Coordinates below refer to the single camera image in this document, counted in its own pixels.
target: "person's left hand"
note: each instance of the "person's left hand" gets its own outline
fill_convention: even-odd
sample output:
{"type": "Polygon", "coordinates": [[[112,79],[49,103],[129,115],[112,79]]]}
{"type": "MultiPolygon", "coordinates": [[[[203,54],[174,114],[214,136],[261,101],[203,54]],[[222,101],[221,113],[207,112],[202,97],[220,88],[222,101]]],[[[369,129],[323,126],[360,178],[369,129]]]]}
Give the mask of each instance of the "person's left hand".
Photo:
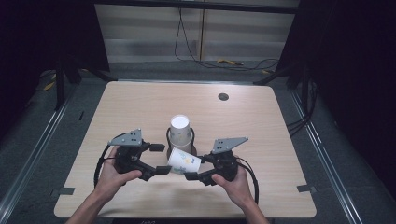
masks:
{"type": "MultiPolygon", "coordinates": [[[[111,149],[111,152],[108,155],[109,158],[115,158],[117,148],[119,147],[113,147],[111,149]]],[[[106,203],[113,199],[114,195],[119,191],[123,184],[142,175],[138,170],[134,170],[126,174],[119,174],[114,167],[114,162],[115,159],[105,160],[98,184],[93,190],[93,193],[97,194],[106,203]]]]}

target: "black horizontal bar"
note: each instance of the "black horizontal bar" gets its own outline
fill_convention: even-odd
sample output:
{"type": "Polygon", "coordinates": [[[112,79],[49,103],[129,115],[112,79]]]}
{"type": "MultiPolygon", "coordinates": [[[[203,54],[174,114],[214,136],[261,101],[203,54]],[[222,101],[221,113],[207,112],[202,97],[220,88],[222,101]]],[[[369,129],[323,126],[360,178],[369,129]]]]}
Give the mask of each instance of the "black horizontal bar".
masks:
{"type": "Polygon", "coordinates": [[[195,9],[213,9],[226,11],[248,11],[248,12],[267,12],[296,14],[299,9],[297,7],[271,7],[260,5],[242,5],[242,4],[225,4],[225,3],[209,3],[198,1],[175,1],[175,0],[92,0],[95,4],[116,5],[116,6],[140,6],[140,7],[180,7],[195,9]]]}

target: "forearm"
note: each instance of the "forearm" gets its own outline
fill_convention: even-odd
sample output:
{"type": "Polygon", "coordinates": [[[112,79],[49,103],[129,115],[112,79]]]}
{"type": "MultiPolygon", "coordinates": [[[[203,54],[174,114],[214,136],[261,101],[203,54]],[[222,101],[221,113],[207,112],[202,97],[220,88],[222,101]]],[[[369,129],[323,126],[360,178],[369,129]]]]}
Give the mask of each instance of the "forearm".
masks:
{"type": "Polygon", "coordinates": [[[66,223],[93,223],[105,204],[106,200],[102,199],[99,194],[94,191],[85,199],[66,223]]]}
{"type": "Polygon", "coordinates": [[[260,207],[254,202],[249,200],[241,206],[245,214],[248,224],[269,224],[270,222],[260,210],[260,207]]]}

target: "hand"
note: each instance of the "hand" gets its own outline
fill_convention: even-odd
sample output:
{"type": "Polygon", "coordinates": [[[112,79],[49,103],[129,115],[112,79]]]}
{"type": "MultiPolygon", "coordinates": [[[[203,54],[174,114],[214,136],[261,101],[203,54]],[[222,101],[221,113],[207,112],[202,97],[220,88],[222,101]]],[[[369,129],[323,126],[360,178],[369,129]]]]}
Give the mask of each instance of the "hand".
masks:
{"type": "Polygon", "coordinates": [[[212,179],[225,189],[231,201],[238,207],[243,208],[247,203],[254,201],[248,186],[247,172],[241,166],[238,166],[238,172],[232,182],[217,174],[212,175],[212,179]]]}
{"type": "MultiPolygon", "coordinates": [[[[117,148],[119,147],[113,147],[111,149],[108,156],[109,158],[115,158],[117,148]]],[[[105,160],[98,184],[93,190],[93,193],[100,196],[106,203],[113,199],[114,195],[119,191],[123,184],[142,175],[138,170],[134,170],[126,174],[119,174],[114,167],[114,162],[115,159],[105,160]]]]}

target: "table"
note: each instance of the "table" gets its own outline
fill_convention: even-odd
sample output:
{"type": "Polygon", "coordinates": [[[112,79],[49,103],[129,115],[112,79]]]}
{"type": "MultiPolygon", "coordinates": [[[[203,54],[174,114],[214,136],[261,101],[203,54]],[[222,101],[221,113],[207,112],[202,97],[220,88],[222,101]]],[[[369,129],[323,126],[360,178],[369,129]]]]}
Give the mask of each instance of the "table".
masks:
{"type": "MultiPolygon", "coordinates": [[[[70,217],[93,190],[93,173],[107,142],[120,133],[142,129],[150,143],[167,146],[166,130],[177,114],[189,117],[198,155],[208,154],[217,138],[248,137],[233,149],[247,160],[259,181],[259,206],[268,217],[313,217],[306,185],[274,92],[269,87],[232,84],[110,82],[92,118],[54,209],[70,217]],[[220,100],[226,93],[229,99],[220,100]]],[[[141,161],[166,165],[164,152],[144,152],[141,161]]],[[[199,173],[212,169],[201,166],[199,173]]],[[[251,192],[253,184],[250,176],[251,192]]],[[[149,182],[136,179],[123,186],[99,214],[104,217],[243,217],[223,188],[187,181],[183,175],[155,175],[149,182]]]]}

